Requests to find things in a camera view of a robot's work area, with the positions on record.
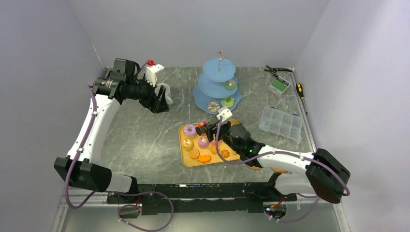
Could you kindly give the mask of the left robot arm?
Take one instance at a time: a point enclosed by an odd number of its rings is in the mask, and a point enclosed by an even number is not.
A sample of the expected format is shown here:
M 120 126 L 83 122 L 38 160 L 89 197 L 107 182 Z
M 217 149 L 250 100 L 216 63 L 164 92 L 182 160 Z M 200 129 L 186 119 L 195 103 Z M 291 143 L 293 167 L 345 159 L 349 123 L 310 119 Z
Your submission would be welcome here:
M 117 174 L 100 165 L 103 143 L 111 121 L 125 100 L 137 100 L 152 113 L 169 111 L 166 88 L 157 85 L 160 64 L 147 64 L 141 79 L 138 63 L 117 58 L 105 76 L 97 78 L 90 91 L 90 106 L 85 122 L 65 158 L 57 158 L 54 168 L 65 181 L 65 187 L 95 192 L 120 192 L 127 203 L 138 199 L 136 178 Z

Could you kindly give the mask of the green cupcake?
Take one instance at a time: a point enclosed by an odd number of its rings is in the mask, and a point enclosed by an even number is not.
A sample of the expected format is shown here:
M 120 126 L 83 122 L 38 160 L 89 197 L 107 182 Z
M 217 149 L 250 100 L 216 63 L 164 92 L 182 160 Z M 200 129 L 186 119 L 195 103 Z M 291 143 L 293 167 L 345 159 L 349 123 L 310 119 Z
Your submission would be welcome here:
M 231 79 L 225 83 L 225 89 L 228 91 L 234 90 L 236 88 L 236 82 L 234 79 Z

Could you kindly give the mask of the green frosted donut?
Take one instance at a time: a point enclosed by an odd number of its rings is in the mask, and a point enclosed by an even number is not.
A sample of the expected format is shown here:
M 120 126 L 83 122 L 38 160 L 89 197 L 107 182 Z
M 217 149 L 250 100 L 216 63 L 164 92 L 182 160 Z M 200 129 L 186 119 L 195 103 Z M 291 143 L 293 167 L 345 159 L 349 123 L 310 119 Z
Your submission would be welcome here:
M 228 108 L 233 107 L 234 103 L 235 103 L 234 97 L 226 97 L 221 100 L 221 105 L 223 107 L 228 107 Z

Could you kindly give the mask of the red frosted donut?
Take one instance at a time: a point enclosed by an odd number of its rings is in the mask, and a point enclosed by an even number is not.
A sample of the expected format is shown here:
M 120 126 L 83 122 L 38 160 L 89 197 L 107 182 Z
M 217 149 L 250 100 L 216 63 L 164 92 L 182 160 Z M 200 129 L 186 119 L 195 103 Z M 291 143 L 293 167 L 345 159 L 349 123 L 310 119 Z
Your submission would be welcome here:
M 208 122 L 200 122 L 199 124 L 198 124 L 198 128 L 199 129 L 201 129 L 201 130 L 204 130 L 204 129 L 206 129 L 206 127 L 207 127 L 207 124 L 208 124 Z

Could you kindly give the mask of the chocolate sprinkled donut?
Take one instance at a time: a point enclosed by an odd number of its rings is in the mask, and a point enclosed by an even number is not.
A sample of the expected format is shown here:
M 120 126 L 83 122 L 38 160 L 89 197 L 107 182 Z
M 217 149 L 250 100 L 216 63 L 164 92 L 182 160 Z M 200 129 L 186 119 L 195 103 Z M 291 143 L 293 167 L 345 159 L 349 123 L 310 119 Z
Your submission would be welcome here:
M 220 104 L 217 100 L 211 100 L 207 103 L 206 108 L 209 112 L 215 113 L 220 109 Z

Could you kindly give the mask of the white and blue mug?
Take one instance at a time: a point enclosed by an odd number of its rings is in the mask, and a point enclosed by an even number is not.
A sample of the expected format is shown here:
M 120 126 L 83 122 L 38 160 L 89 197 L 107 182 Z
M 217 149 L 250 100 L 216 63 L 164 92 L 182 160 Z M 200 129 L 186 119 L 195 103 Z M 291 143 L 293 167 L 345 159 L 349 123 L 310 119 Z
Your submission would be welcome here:
M 159 83 L 157 84 L 158 88 L 160 87 L 165 87 L 165 99 L 168 105 L 172 105 L 173 104 L 173 100 L 171 97 L 171 89 L 170 86 L 166 83 Z

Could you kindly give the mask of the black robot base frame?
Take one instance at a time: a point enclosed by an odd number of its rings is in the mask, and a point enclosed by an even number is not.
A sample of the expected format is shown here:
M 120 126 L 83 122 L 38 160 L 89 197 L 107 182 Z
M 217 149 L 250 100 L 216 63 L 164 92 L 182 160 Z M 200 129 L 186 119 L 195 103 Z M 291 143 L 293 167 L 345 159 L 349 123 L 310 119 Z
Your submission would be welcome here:
M 144 216 L 160 213 L 247 211 L 261 213 L 269 203 L 295 202 L 294 193 L 282 195 L 266 182 L 208 184 L 140 184 L 143 196 L 127 197 L 110 193 L 108 204 L 135 204 Z

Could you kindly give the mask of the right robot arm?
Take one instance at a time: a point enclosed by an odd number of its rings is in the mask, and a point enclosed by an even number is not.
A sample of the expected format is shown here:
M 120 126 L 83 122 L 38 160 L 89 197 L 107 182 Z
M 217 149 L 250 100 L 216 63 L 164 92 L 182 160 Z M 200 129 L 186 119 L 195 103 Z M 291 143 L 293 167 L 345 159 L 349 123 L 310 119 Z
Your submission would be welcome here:
M 347 187 L 350 172 L 323 148 L 308 153 L 274 148 L 252 139 L 241 123 L 208 122 L 195 131 L 198 135 L 205 134 L 209 141 L 222 140 L 240 156 L 234 164 L 288 171 L 288 174 L 275 174 L 273 183 L 267 186 L 266 194 L 273 201 L 291 193 L 308 193 L 338 204 L 351 193 Z

